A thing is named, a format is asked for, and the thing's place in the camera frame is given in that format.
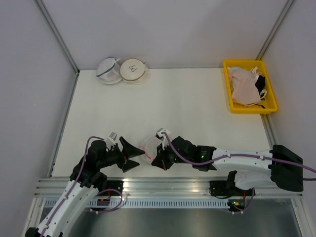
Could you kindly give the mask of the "pink trimmed mesh laundry bag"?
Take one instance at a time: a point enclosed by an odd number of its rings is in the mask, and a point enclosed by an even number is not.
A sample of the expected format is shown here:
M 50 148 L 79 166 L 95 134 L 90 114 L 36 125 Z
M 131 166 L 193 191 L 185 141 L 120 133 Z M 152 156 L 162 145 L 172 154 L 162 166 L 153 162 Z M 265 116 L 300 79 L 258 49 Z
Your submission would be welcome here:
M 161 144 L 161 140 L 159 140 L 155 136 L 148 136 L 143 142 L 140 143 L 139 149 L 143 150 L 145 152 L 144 155 L 142 155 L 143 159 L 151 164 L 152 161 L 157 156 L 157 147 Z

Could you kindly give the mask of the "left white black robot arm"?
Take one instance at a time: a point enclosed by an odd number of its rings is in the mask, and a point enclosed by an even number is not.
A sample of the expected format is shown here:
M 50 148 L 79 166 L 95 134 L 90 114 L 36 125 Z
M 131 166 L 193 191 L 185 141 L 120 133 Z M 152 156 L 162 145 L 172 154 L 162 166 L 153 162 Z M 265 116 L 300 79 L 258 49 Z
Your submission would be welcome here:
M 118 143 L 111 137 L 107 139 L 89 137 L 84 155 L 74 167 L 62 195 L 39 225 L 28 228 L 25 235 L 66 237 L 95 196 L 109 192 L 121 196 L 120 191 L 108 186 L 108 177 L 101 172 L 101 169 L 117 165 L 123 172 L 127 172 L 140 165 L 132 158 L 141 156 L 145 152 L 128 143 L 123 137 L 119 138 L 119 143 L 122 148 L 119 148 Z

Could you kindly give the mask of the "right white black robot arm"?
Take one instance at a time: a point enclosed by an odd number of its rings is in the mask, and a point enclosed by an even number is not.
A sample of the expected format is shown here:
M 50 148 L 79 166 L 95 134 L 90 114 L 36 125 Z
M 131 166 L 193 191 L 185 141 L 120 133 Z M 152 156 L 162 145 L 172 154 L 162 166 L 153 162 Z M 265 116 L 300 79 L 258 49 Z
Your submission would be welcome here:
M 259 152 L 236 152 L 196 146 L 178 136 L 167 146 L 157 146 L 151 165 L 167 171 L 176 163 L 190 164 L 201 172 L 228 171 L 225 188 L 231 195 L 269 185 L 289 192 L 304 190 L 303 159 L 283 145 Z

